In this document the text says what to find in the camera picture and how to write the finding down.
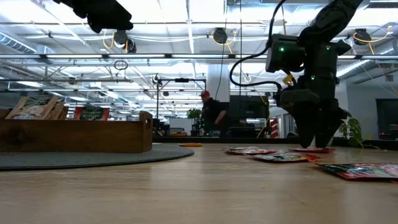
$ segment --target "black shirt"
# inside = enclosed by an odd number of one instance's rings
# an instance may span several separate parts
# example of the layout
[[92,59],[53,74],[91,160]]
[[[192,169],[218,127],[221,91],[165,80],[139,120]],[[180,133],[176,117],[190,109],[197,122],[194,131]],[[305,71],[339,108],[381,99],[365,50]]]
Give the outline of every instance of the black shirt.
[[222,103],[220,103],[218,100],[210,98],[206,103],[203,104],[201,112],[202,117],[205,119],[206,122],[214,123],[218,118],[218,115],[220,115],[221,111],[224,110],[226,110],[226,108],[223,106]]

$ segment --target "person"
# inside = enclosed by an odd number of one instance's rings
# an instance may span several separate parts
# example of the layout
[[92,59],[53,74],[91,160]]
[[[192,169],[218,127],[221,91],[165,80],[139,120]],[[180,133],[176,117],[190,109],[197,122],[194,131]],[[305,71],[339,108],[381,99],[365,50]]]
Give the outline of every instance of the person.
[[218,100],[210,97],[210,92],[202,91],[200,94],[203,102],[202,117],[210,129],[219,129],[220,137],[225,138],[228,131],[228,114],[225,106]]

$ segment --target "gray mat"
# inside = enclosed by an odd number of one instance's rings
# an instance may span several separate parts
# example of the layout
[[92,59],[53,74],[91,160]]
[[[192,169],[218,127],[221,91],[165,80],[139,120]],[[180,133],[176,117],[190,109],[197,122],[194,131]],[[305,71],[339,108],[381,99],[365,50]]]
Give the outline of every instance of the gray mat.
[[164,161],[193,155],[192,149],[159,145],[144,153],[0,152],[0,170],[64,169]]

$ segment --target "wooden table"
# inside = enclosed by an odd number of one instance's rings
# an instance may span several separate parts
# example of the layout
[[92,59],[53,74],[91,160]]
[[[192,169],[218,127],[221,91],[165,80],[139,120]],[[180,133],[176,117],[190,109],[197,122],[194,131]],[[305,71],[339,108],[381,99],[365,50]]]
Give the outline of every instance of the wooden table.
[[[310,163],[268,164],[204,144],[175,161],[0,173],[2,224],[396,224],[398,185],[350,182]],[[268,146],[285,151],[287,145]],[[398,162],[338,148],[322,162]]]

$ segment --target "wooden crate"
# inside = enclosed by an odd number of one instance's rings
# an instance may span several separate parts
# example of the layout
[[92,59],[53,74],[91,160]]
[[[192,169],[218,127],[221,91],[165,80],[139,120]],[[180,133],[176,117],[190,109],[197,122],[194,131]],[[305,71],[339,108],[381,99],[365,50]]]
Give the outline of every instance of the wooden crate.
[[4,152],[147,152],[152,149],[152,115],[139,121],[0,120]]

